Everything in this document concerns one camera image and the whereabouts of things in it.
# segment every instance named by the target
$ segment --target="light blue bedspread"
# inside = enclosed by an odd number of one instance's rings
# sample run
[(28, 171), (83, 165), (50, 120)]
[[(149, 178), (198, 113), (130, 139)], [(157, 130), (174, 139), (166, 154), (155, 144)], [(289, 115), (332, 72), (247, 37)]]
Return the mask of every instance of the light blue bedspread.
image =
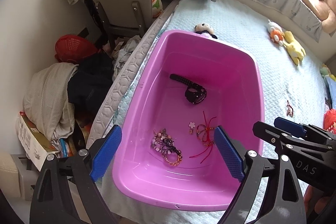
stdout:
[[(302, 46), (307, 55), (302, 64), (296, 66), (283, 47), (270, 41), (266, 29), (267, 18), (235, 0), (217, 0), (215, 3), (210, 0), (182, 0), (166, 29), (194, 31), (194, 27), (199, 23), (210, 24), (215, 29), (219, 40), (245, 49), (256, 58), (263, 86), (266, 123), (273, 125), (274, 119), (280, 116), (294, 122), (322, 126), (325, 112), (324, 98), (327, 96), (326, 86), (319, 72), (322, 63), (304, 43)], [(121, 100), (113, 123), (122, 126), (134, 90), (156, 41), (157, 39), (141, 65), (138, 75)], [(286, 116), (287, 100), (294, 109), (293, 118)], [(264, 144), (263, 156), (277, 157), (272, 145)], [(168, 210), (130, 199), (115, 187), (110, 168), (103, 178), (104, 200), (111, 211), (139, 224), (216, 224), (223, 215), (223, 212)], [(300, 184), (304, 191), (307, 185), (303, 182)], [(263, 179), (248, 221), (256, 218), (266, 185), (267, 180)]]

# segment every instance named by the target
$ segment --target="mattress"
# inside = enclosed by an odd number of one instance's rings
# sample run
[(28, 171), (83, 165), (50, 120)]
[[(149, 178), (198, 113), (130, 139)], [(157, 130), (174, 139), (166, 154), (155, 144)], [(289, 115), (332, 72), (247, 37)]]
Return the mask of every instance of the mattress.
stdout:
[[(266, 29), (268, 19), (235, 0), (217, 0), (215, 3), (210, 0), (182, 0), (166, 30), (194, 31), (195, 25), (199, 23), (210, 24), (219, 40), (250, 52), (257, 60), (263, 87), (266, 123), (273, 125), (276, 117), (284, 117), (294, 122), (322, 126), (325, 113), (324, 98), (327, 97), (326, 86), (319, 72), (322, 62), (304, 43), (301, 44), (307, 55), (302, 64), (296, 66), (285, 48), (270, 41)], [(114, 123), (123, 125), (134, 90), (157, 39), (158, 36), (122, 98), (114, 117), (106, 118), (110, 121), (107, 128), (111, 128)], [(294, 109), (293, 118), (286, 116), (287, 101)], [(264, 143), (263, 156), (277, 158), (274, 147)], [(130, 199), (115, 187), (112, 180), (112, 165), (113, 163), (103, 177), (101, 194), (110, 210), (118, 215), (139, 224), (215, 224), (224, 213), (168, 210)], [(267, 179), (263, 178), (248, 221), (256, 218), (266, 185)], [(304, 192), (307, 185), (300, 182), (300, 186)]]
[(179, 1), (180, 0), (173, 0), (164, 12), (155, 20), (119, 72), (93, 121), (87, 141), (87, 148), (90, 148), (96, 139), (104, 136), (111, 118), (118, 109), (122, 97), (133, 82), (150, 46), (157, 37), (157, 34), (160, 31), (163, 32), (162, 28), (167, 25), (166, 22), (171, 18)]

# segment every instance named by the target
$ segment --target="red plastic basket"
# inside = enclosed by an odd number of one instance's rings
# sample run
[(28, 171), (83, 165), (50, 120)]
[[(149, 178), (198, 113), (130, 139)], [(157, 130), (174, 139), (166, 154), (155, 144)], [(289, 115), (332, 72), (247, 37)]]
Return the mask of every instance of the red plastic basket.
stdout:
[(55, 45), (55, 58), (59, 62), (78, 64), (83, 58), (88, 57), (98, 49), (89, 40), (73, 34), (62, 36)]

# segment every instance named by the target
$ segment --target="watch strap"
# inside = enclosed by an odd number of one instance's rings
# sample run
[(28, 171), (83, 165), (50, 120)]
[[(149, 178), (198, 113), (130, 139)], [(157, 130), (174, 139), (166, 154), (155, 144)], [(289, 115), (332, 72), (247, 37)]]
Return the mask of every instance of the watch strap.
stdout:
[(191, 82), (190, 80), (188, 80), (188, 79), (186, 79), (182, 76), (175, 75), (175, 74), (171, 74), (170, 79), (178, 81), (178, 82), (180, 82), (182, 84), (185, 84), (185, 85), (191, 85), (192, 83), (194, 83), (194, 82)]

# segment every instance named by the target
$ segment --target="pink plastic basin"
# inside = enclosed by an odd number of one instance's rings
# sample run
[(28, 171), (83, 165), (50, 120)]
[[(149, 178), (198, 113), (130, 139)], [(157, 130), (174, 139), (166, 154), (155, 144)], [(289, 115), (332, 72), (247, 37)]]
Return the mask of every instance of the pink plastic basin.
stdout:
[[(169, 78), (177, 74), (202, 85), (207, 97), (198, 105), (184, 96), (186, 86)], [(264, 121), (263, 90), (255, 60), (225, 42), (184, 31), (165, 32), (142, 73), (122, 128), (115, 154), (113, 179), (117, 188), (144, 203), (183, 211), (226, 210), (238, 187), (216, 146), (207, 152), (189, 123), (222, 125), (246, 149), (260, 154), (263, 142), (252, 133)], [(151, 147), (153, 130), (163, 128), (181, 150), (183, 160), (170, 166)]]

